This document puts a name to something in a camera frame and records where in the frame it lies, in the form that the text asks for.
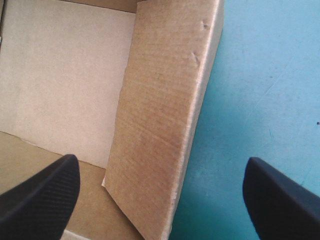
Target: textured rubber pad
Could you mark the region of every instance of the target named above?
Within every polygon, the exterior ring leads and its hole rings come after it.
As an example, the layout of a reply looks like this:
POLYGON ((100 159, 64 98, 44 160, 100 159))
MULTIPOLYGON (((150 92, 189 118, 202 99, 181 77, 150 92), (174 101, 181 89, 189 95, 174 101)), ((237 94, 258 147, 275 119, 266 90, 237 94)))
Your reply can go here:
POLYGON ((243 198, 262 240, 320 240, 320 198, 259 158, 250 158, 243 198))
POLYGON ((0 195, 0 239, 59 240, 79 191, 78 160, 65 155, 0 195))

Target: white cardboard wall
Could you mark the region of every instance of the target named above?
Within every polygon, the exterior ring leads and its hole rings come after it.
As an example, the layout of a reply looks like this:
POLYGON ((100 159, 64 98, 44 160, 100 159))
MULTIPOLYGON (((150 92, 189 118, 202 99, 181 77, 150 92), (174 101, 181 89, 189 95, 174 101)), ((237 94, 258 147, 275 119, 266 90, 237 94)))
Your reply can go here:
POLYGON ((10 0, 0 49, 0 131, 106 167, 135 14, 10 0))

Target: cardboard floor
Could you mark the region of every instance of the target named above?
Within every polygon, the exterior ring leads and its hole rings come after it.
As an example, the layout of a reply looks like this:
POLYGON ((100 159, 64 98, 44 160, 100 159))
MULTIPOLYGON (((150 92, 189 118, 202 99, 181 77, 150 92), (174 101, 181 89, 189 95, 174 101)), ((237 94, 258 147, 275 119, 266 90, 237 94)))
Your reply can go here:
MULTIPOLYGON (((0 132, 0 194, 27 180, 61 155, 0 132)), ((101 186, 105 170, 80 163, 80 195, 67 230, 90 240, 142 240, 101 186)))

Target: corrugated cardboard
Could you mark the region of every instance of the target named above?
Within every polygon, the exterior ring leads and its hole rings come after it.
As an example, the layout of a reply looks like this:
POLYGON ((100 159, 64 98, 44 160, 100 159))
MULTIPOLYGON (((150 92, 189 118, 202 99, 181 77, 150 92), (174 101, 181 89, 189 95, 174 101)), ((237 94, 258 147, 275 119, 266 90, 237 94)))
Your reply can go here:
MULTIPOLYGON (((27 180, 60 157, 59 154, 0 132, 0 194, 27 180)), ((90 240, 142 240, 111 196, 100 186, 105 169, 85 162, 80 162, 79 165, 80 194, 66 229, 90 240)))
POLYGON ((7 1, 0 131, 105 168, 134 20, 67 1, 7 1))
POLYGON ((105 186, 147 240, 166 240, 223 27, 223 0, 138 3, 105 186))
POLYGON ((137 11, 137 2, 141 2, 144 0, 63 0, 63 1, 135 13, 137 11))
POLYGON ((2 8, 4 6, 4 0, 0 0, 0 19, 2 17, 2 8))

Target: blue surface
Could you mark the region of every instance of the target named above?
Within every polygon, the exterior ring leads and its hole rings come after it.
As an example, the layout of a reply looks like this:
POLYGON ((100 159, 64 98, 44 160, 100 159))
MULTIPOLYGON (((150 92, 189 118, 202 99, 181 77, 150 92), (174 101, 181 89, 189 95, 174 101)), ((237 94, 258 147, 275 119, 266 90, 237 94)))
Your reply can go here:
POLYGON ((320 195, 320 1, 224 7, 170 240, 258 240, 242 197, 250 156, 320 195))

